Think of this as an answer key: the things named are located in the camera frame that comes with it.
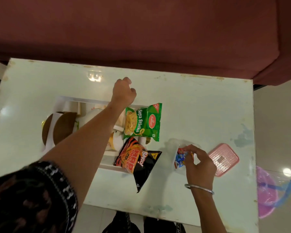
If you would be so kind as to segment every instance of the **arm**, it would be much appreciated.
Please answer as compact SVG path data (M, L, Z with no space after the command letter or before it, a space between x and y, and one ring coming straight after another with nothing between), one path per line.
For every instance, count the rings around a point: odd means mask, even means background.
M189 184L198 185L212 190L214 175L217 167L207 153L193 145L186 146L186 151L197 154L200 163L195 165L191 155L186 156L186 177ZM226 233L225 227L214 204L212 194L191 188L200 218L203 233Z
M136 97L136 90L130 89L130 84L127 77L117 80L109 105L41 158L42 161L53 161L62 169L77 193L80 206L101 162L113 126Z

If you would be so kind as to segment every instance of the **maroon couch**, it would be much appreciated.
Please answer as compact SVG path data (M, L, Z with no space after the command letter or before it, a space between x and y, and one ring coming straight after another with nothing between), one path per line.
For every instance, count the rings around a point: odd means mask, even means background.
M0 0L0 60L291 79L291 0Z

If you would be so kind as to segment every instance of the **hand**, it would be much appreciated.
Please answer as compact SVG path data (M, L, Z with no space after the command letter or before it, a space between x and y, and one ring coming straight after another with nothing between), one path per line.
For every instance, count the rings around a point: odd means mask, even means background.
M214 175L217 171L217 167L212 159L205 151L194 145L188 145L183 149L197 154L197 157L200 160L200 163L195 165L193 157L191 155L186 156L185 166L188 184L199 185L203 188L212 190Z
M134 88L129 87L130 84L132 84L132 81L128 77L123 78L123 80L118 79L113 87L111 102L123 106L123 108L132 104L137 93Z

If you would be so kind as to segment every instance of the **forearm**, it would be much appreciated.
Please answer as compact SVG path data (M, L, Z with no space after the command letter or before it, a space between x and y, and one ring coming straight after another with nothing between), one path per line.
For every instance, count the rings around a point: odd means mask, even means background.
M191 188L199 212L203 233L226 233L212 198L212 194L198 188Z
M54 161L75 189L81 206L124 107L110 103L103 111L57 144L41 160Z

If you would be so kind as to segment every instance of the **black pants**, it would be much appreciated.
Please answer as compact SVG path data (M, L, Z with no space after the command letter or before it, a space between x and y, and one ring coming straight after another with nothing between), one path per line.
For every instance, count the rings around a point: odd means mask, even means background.
M174 224L165 220L147 217L144 220L144 233L185 233L181 223ZM130 221L129 213L117 211L113 221L102 233L140 233L138 227Z

